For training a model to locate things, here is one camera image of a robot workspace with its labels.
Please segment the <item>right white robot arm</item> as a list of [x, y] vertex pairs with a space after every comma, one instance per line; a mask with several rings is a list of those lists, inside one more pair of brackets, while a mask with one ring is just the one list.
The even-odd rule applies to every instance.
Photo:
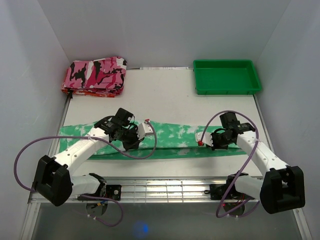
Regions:
[[218, 113], [222, 127], [211, 133], [213, 150], [226, 150], [236, 144], [259, 169], [263, 179], [249, 176], [244, 168], [228, 176], [225, 185], [215, 193], [223, 205], [226, 198], [237, 199], [240, 195], [258, 200], [264, 210], [275, 214], [302, 208], [306, 204], [304, 173], [298, 166], [290, 166], [259, 139], [259, 131], [251, 121], [241, 123], [238, 112]]

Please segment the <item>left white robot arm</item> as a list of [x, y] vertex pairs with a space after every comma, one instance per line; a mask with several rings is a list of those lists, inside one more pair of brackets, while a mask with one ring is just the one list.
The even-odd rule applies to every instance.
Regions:
[[75, 171], [94, 153], [112, 141], [121, 141], [124, 149], [137, 149], [148, 133], [148, 127], [131, 122], [133, 114], [119, 108], [94, 124], [84, 139], [78, 140], [53, 157], [43, 156], [37, 164], [33, 189], [56, 207], [70, 196], [89, 195], [95, 200], [106, 196], [107, 183], [103, 177], [90, 173], [74, 176]]

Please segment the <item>green tie-dye trousers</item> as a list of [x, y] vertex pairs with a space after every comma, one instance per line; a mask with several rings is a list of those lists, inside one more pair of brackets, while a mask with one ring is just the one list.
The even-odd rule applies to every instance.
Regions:
[[[228, 149], [211, 150], [209, 147], [200, 147], [196, 142], [196, 133], [204, 130], [205, 126], [191, 126], [172, 123], [161, 123], [150, 121], [157, 135], [155, 152], [148, 160], [156, 159], [186, 159], [206, 157], [227, 157], [246, 155], [236, 144], [232, 143]], [[96, 122], [63, 126], [59, 130], [60, 136], [85, 136]], [[59, 152], [77, 142], [78, 139], [61, 139], [59, 141]], [[130, 150], [129, 154], [135, 157], [148, 155], [154, 147], [154, 137], [147, 136], [138, 149]], [[119, 153], [111, 146], [105, 146], [92, 155], [89, 160], [134, 160]]]

